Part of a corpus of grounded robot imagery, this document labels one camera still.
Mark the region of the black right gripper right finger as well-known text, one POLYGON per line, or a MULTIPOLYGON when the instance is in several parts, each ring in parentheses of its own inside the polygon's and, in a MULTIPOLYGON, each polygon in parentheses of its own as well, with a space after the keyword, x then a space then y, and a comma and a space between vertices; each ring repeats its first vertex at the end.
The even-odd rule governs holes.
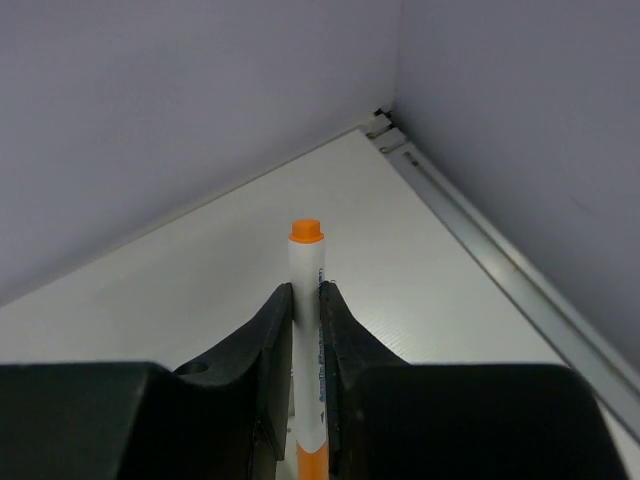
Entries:
POLYGON ((411 364, 322 285, 333 479, 621 479, 589 384, 557 364, 411 364))

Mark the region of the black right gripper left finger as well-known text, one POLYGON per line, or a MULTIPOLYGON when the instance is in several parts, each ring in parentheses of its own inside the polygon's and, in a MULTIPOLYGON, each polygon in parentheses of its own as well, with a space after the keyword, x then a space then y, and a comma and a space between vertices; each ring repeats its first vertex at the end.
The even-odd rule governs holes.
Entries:
POLYGON ((5 479, 272 479, 284 458, 292 288, 168 370, 151 362, 1 369, 5 479))

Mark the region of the orange cap white marker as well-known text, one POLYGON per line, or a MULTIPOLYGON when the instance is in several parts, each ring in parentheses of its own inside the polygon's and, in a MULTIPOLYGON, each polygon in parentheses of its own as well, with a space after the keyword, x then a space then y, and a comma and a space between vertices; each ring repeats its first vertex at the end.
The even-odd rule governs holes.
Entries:
POLYGON ((324 350, 320 318, 325 245, 317 219, 292 223, 288 242, 293 299, 292 367, 300 479, 329 477, 324 350))

